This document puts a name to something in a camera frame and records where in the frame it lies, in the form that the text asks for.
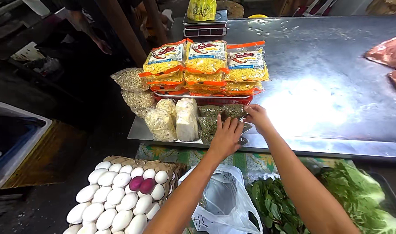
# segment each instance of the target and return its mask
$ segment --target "person's right hand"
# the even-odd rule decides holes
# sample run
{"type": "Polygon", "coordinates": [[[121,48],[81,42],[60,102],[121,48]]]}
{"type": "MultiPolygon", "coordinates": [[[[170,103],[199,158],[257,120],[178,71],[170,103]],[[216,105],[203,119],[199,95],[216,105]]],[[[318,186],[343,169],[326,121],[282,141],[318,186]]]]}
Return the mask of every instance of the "person's right hand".
{"type": "Polygon", "coordinates": [[[269,127],[272,126],[270,119],[267,117],[266,109],[258,104],[244,106],[244,111],[248,115],[243,119],[244,122],[256,125],[256,130],[261,135],[265,135],[269,127]]]}

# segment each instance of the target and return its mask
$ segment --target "hand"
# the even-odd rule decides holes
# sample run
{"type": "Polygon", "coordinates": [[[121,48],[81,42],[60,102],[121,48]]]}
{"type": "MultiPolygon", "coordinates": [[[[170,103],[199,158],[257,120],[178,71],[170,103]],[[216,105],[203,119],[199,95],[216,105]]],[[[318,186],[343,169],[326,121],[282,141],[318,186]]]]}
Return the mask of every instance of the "hand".
{"type": "Polygon", "coordinates": [[[256,125],[256,130],[261,135],[265,135],[269,127],[272,127],[270,119],[267,117],[266,109],[258,104],[244,106],[244,110],[248,113],[244,122],[256,125]]]}
{"type": "Polygon", "coordinates": [[[94,41],[98,48],[100,48],[100,50],[107,55],[111,55],[112,52],[112,48],[107,44],[107,42],[101,40],[101,39],[97,39],[96,41],[94,41]]]}
{"type": "Polygon", "coordinates": [[[238,123],[237,119],[231,120],[230,117],[225,120],[223,126],[221,115],[218,115],[217,131],[211,141],[210,149],[208,150],[208,153],[212,154],[211,157],[216,157],[219,162],[221,162],[226,157],[236,152],[240,148],[238,139],[241,136],[243,127],[243,122],[238,123]]]}

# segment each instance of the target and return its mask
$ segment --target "wooden post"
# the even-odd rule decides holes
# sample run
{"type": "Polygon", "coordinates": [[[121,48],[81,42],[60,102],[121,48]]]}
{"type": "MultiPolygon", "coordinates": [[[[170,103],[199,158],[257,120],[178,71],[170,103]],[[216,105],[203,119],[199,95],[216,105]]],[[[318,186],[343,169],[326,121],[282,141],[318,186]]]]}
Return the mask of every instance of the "wooden post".
{"type": "Polygon", "coordinates": [[[96,0],[101,12],[116,31],[138,67],[143,67],[146,54],[117,0],[96,0]]]}
{"type": "Polygon", "coordinates": [[[160,18],[160,13],[158,5],[155,0],[143,0],[143,4],[146,8],[147,15],[152,20],[153,28],[156,30],[156,36],[161,45],[168,43],[168,38],[166,37],[165,29],[163,28],[162,20],[160,18]]]}

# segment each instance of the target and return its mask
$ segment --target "white egg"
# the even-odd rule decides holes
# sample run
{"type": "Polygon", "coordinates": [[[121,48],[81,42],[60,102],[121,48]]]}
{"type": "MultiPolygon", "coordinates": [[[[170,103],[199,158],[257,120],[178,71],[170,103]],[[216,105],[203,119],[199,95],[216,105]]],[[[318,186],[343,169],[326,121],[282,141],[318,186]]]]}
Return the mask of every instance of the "white egg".
{"type": "Polygon", "coordinates": [[[125,229],[133,217],[131,210],[122,210],[113,219],[112,230],[114,232],[125,229]]]}
{"type": "Polygon", "coordinates": [[[117,211],[115,209],[108,209],[104,211],[97,220],[97,229],[106,230],[112,225],[113,219],[116,216],[117,211]]]}
{"type": "Polygon", "coordinates": [[[88,176],[88,181],[90,183],[98,183],[98,179],[106,172],[108,172],[108,170],[105,168],[96,169],[90,173],[88,176]]]}
{"type": "Polygon", "coordinates": [[[159,209],[160,209],[159,203],[157,203],[157,202],[152,203],[146,212],[147,219],[149,219],[149,220],[153,219],[153,217],[159,211],[159,209]]]}
{"type": "Polygon", "coordinates": [[[119,188],[122,188],[126,186],[130,182],[130,174],[129,173],[119,173],[116,175],[116,177],[113,179],[113,186],[117,186],[119,188]]]}
{"type": "Polygon", "coordinates": [[[111,165],[112,165],[111,162],[107,162],[107,161],[105,161],[105,162],[100,162],[100,163],[97,164],[97,166],[95,166],[95,169],[97,170],[97,169],[99,169],[99,168],[105,168],[105,169],[108,170],[108,169],[110,168],[111,165]]]}
{"type": "Polygon", "coordinates": [[[113,179],[116,177],[117,172],[106,172],[98,178],[98,184],[100,186],[112,185],[113,179]]]}
{"type": "Polygon", "coordinates": [[[149,208],[150,204],[152,204],[153,198],[150,194],[146,194],[143,197],[139,198],[136,203],[136,207],[133,210],[133,215],[139,215],[146,213],[146,210],[149,208]]]}
{"type": "Polygon", "coordinates": [[[98,185],[88,185],[81,189],[77,194],[75,200],[79,203],[88,202],[94,197],[95,192],[100,188],[98,185]]]}
{"type": "Polygon", "coordinates": [[[126,194],[129,194],[129,193],[136,193],[136,191],[131,190],[129,186],[126,186],[126,187],[124,188],[124,192],[125,192],[126,194]]]}
{"type": "Polygon", "coordinates": [[[76,234],[81,227],[81,224],[72,225],[67,228],[62,234],[76,234]]]}
{"type": "Polygon", "coordinates": [[[155,181],[158,184],[163,184],[168,180],[168,173],[165,171],[158,171],[155,175],[155,181]]]}
{"type": "Polygon", "coordinates": [[[115,209],[116,206],[117,206],[116,204],[113,205],[113,204],[110,204],[109,202],[105,202],[105,203],[104,203],[104,209],[105,209],[105,210],[108,210],[108,209],[115,209]]]}
{"type": "Polygon", "coordinates": [[[131,171],[130,176],[131,178],[135,178],[136,176],[142,176],[144,173],[144,170],[142,167],[136,167],[131,171]]]}
{"type": "Polygon", "coordinates": [[[131,210],[137,203],[138,196],[136,193],[129,193],[121,200],[121,208],[123,210],[131,210]]]}
{"type": "Polygon", "coordinates": [[[104,212],[104,205],[101,203],[93,203],[82,213],[83,221],[94,221],[104,212]]]}
{"type": "Polygon", "coordinates": [[[109,202],[111,205],[117,205],[118,203],[121,202],[123,197],[124,197],[124,189],[116,188],[116,189],[113,189],[107,195],[107,202],[109,202]]]}
{"type": "Polygon", "coordinates": [[[131,171],[133,171],[133,167],[130,165],[126,165],[120,169],[120,173],[125,172],[130,174],[131,171]]]}
{"type": "Polygon", "coordinates": [[[80,203],[74,206],[66,216],[66,221],[70,224],[80,224],[82,222],[82,213],[84,213],[84,210],[89,205],[91,205],[91,202],[80,203]]]}
{"type": "Polygon", "coordinates": [[[114,163],[108,170],[110,172],[117,172],[119,173],[121,169],[121,164],[120,163],[114,163]]]}
{"type": "Polygon", "coordinates": [[[101,188],[99,188],[95,192],[91,203],[102,203],[102,202],[105,202],[107,200],[108,193],[111,192],[111,191],[112,191],[111,187],[101,187],[101,188]]]}
{"type": "Polygon", "coordinates": [[[97,228],[95,227],[95,223],[89,223],[85,226],[82,226],[76,234],[95,234],[96,231],[97,228]]]}
{"type": "Polygon", "coordinates": [[[147,218],[144,214],[136,215],[131,220],[130,224],[124,230],[125,234],[140,234],[143,232],[147,224],[147,218]]]}
{"type": "Polygon", "coordinates": [[[147,169],[144,173],[143,173],[143,179],[147,179],[147,178],[152,178],[154,179],[156,175],[156,172],[154,169],[150,168],[147,169]]]}
{"type": "Polygon", "coordinates": [[[155,201],[159,201],[165,195],[165,189],[161,184],[157,184],[154,186],[151,195],[155,201]]]}
{"type": "Polygon", "coordinates": [[[112,234],[112,232],[110,231],[110,229],[106,229],[106,230],[98,230],[95,234],[112,234]]]}

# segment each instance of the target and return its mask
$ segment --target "product label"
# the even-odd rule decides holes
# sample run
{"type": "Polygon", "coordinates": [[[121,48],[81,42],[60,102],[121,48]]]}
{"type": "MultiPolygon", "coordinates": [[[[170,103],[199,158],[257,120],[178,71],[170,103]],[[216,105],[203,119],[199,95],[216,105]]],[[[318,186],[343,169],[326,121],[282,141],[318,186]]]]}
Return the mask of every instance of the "product label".
{"type": "Polygon", "coordinates": [[[188,59],[195,58],[225,60],[225,44],[223,42],[193,43],[189,48],[188,59]]]}
{"type": "Polygon", "coordinates": [[[237,52],[228,54],[228,68],[242,69],[253,68],[263,69],[263,55],[260,52],[237,52]]]}
{"type": "Polygon", "coordinates": [[[179,45],[166,45],[152,52],[148,64],[170,61],[182,61],[183,43],[179,45]]]}

